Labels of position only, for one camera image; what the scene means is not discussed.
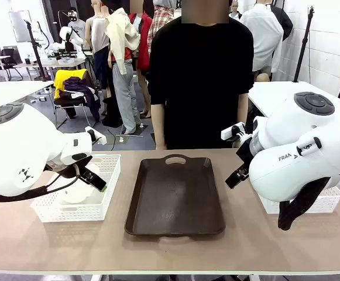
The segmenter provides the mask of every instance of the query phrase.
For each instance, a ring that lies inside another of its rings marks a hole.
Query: basket
[[[92,195],[81,204],[64,202],[60,192],[38,197],[30,206],[34,209],[41,222],[103,221],[105,219],[121,172],[121,156],[93,155],[90,163],[99,167],[99,176],[107,183],[106,190],[102,193],[94,189]],[[56,176],[55,174],[49,182],[55,179]],[[57,186],[57,182],[55,182],[49,187],[49,190],[58,187],[60,186]]]
[[[279,202],[270,201],[258,195],[268,214],[279,213]],[[325,189],[318,196],[306,214],[332,213],[340,200],[340,189],[336,186]]]

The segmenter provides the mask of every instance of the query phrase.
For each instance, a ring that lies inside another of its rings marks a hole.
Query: yellow cloth
[[[55,95],[54,99],[60,98],[59,91],[64,91],[63,82],[65,82],[68,78],[71,77],[79,77],[83,79],[84,74],[87,70],[58,70],[57,75],[55,76],[54,87],[55,87]]]

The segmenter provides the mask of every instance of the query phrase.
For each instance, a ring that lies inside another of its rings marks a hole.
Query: floor
[[[143,109],[143,98],[142,92],[138,84],[135,84],[135,90],[138,98],[138,107],[139,109]],[[36,102],[34,104],[30,103],[30,99],[28,98],[26,103],[38,109],[41,113],[45,114],[51,121],[55,121],[55,116],[53,114],[53,109],[50,101]],[[65,112],[59,111],[59,119],[65,117]],[[87,116],[90,121],[92,121],[92,116],[87,110]],[[120,133],[120,128],[108,128],[103,126],[102,123],[98,123],[94,126],[96,130],[108,136],[109,144],[107,145],[94,145],[94,151],[109,151],[112,150],[151,150],[155,149],[155,143],[152,138],[153,126],[150,119],[143,119],[142,122],[147,125],[147,127],[142,132],[142,138],[137,137],[129,137],[124,143],[119,142],[119,138],[116,138],[116,143],[114,145],[114,138],[111,136],[110,132],[114,135]],[[60,127],[60,131],[64,133],[73,133],[73,132],[82,132],[85,131],[84,128],[87,126],[87,122],[85,120],[85,116],[83,110],[81,108],[77,108],[77,117],[76,119],[68,120],[62,127]],[[195,281],[211,281],[219,276],[195,276]],[[82,276],[83,281],[90,281],[91,276],[85,275]],[[110,276],[109,281],[156,281],[158,276]],[[191,281],[191,276],[183,275],[178,277],[179,281]],[[262,281],[340,281],[340,275],[331,275],[331,276],[260,276]],[[229,276],[226,276],[225,280],[232,280]],[[0,281],[71,281],[69,276],[33,276],[33,275],[7,275],[0,274]]]

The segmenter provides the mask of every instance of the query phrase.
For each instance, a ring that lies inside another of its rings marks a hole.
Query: gray pants
[[[133,67],[129,61],[125,62],[127,74],[121,75],[119,67],[114,64],[112,67],[112,78],[118,102],[119,111],[122,116],[126,133],[134,133],[136,124],[140,124],[140,115],[137,109],[136,93],[133,87]]]

